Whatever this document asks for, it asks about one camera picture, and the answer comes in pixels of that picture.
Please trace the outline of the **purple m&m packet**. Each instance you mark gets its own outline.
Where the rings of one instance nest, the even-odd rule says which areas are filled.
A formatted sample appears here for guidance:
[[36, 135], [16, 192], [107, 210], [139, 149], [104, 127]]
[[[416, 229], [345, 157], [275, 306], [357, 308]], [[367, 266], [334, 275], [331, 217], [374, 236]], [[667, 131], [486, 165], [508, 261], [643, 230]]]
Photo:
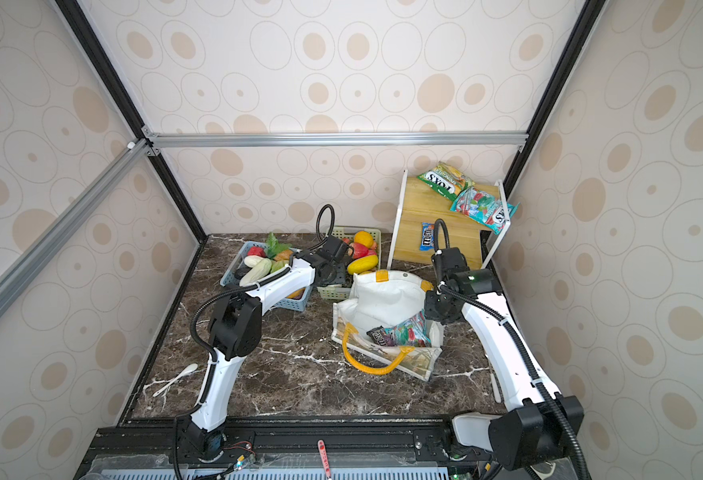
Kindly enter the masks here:
[[397, 341], [395, 341], [395, 337], [393, 337], [393, 330], [391, 330], [391, 328], [379, 326], [369, 330], [367, 336], [371, 338], [373, 343], [381, 347], [397, 346]]

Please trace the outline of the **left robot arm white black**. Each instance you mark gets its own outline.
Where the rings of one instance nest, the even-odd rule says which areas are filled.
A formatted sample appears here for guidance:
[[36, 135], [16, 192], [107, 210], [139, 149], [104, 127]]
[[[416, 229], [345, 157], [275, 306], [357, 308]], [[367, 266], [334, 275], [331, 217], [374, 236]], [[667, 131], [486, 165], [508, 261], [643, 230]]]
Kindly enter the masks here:
[[263, 315], [290, 294], [301, 289], [326, 286], [344, 263], [349, 246], [333, 236], [336, 212], [331, 204], [320, 209], [331, 215], [328, 232], [317, 230], [318, 243], [289, 259], [286, 267], [244, 286], [227, 286], [206, 300], [189, 323], [189, 332], [208, 354], [206, 375], [194, 407], [174, 418], [172, 461], [180, 467], [180, 446], [187, 440], [201, 457], [224, 450], [223, 425], [234, 384], [246, 357], [262, 340]]

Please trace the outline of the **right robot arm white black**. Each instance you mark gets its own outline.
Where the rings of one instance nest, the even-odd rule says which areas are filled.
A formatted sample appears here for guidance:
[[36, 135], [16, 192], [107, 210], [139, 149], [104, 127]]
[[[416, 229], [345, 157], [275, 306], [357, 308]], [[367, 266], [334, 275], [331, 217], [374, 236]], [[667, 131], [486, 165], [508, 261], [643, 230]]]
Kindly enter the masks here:
[[465, 255], [449, 242], [445, 221], [433, 224], [437, 283], [425, 296], [427, 319], [447, 324], [463, 320], [473, 328], [495, 371], [507, 411], [477, 412], [453, 418], [453, 434], [463, 448], [491, 456], [493, 470], [525, 469], [569, 459], [575, 476], [591, 476], [577, 434], [585, 411], [575, 396], [565, 396], [545, 374], [519, 333], [499, 279], [489, 269], [469, 268]]

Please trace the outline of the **white grocery bag yellow handles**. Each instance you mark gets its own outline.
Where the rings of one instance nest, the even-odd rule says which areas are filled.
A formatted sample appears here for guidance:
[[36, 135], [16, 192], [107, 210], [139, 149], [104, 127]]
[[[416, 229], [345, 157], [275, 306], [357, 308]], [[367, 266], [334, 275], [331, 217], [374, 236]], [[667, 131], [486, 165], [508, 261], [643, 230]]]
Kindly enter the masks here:
[[350, 297], [334, 305], [332, 340], [342, 346], [347, 362], [363, 373], [384, 376], [399, 370], [429, 380], [443, 347], [441, 324], [427, 320], [431, 347], [422, 348], [381, 347], [367, 332], [379, 326], [395, 327], [419, 312], [425, 315], [425, 294], [431, 290], [431, 282], [403, 271], [355, 276]]

